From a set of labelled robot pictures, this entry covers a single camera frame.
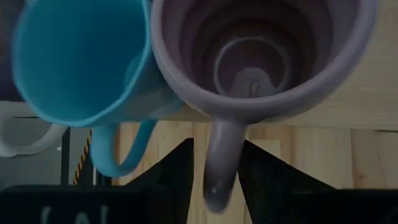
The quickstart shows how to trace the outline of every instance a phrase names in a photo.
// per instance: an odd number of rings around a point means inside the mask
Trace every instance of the lavender mug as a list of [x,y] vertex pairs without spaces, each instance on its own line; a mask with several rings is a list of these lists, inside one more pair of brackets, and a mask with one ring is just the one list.
[[376,13],[376,0],[154,1],[160,70],[181,99],[211,116],[210,210],[229,202],[247,125],[325,99],[360,60]]

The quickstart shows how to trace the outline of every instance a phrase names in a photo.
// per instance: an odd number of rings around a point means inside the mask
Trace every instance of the mug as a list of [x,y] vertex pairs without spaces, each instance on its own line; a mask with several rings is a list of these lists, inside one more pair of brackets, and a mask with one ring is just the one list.
[[[39,0],[16,29],[16,87],[42,119],[92,128],[91,159],[108,177],[132,172],[157,119],[183,105],[154,59],[149,13],[146,0]],[[142,123],[119,165],[113,149],[123,121]]]
[[67,129],[53,124],[44,136],[29,146],[8,143],[2,135],[6,122],[13,117],[36,117],[17,91],[12,80],[11,34],[23,4],[20,1],[0,2],[0,157],[34,155],[50,147]]
[[159,68],[183,101],[211,116],[210,210],[229,202],[246,127],[325,99],[360,60],[376,13],[375,0],[154,1]]

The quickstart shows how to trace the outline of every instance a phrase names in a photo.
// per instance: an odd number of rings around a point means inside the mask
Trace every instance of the mug handle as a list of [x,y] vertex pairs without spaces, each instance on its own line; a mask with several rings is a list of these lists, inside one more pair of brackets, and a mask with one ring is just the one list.
[[214,119],[203,177],[203,196],[212,212],[228,205],[244,144],[246,124]]
[[118,131],[118,124],[93,128],[90,156],[98,172],[107,177],[122,177],[134,171],[144,156],[156,123],[156,119],[141,123],[129,154],[121,165],[118,164],[114,155],[114,137]]
[[8,144],[3,136],[2,132],[5,131],[4,126],[9,118],[0,118],[0,156],[1,157],[14,157],[16,155],[33,155],[42,152],[46,148],[50,147],[54,142],[60,139],[63,133],[68,127],[53,124],[50,129],[30,146],[13,146]]

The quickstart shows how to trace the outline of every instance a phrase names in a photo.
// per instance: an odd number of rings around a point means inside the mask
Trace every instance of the rope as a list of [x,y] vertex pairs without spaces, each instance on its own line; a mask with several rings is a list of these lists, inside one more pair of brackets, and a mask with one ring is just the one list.
[[86,145],[84,147],[83,153],[80,156],[80,162],[77,165],[77,169],[75,171],[75,176],[73,178],[73,184],[75,184],[75,185],[78,184],[78,179],[79,179],[79,176],[80,176],[80,172],[83,169],[84,162],[86,161],[87,157],[90,156],[88,153],[89,153],[90,146],[91,146],[91,135],[92,135],[92,132],[90,130],[90,135],[86,139]]

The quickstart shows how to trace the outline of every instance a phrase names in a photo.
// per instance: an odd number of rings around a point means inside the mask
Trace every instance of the wooden surface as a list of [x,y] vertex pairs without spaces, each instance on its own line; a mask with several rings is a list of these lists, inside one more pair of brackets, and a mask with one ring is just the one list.
[[[119,159],[130,149],[139,124],[121,125]],[[161,121],[137,170],[118,184],[145,172],[179,145],[195,138],[195,180],[188,223],[251,223],[239,181],[222,215],[210,213],[202,197],[203,170],[209,123]],[[281,124],[251,126],[246,138],[294,167],[337,188],[398,188],[398,133],[335,128],[306,128]]]
[[[379,0],[379,19],[366,55],[352,76],[316,108],[285,124],[398,130],[398,1]],[[188,106],[165,118],[208,121]]]

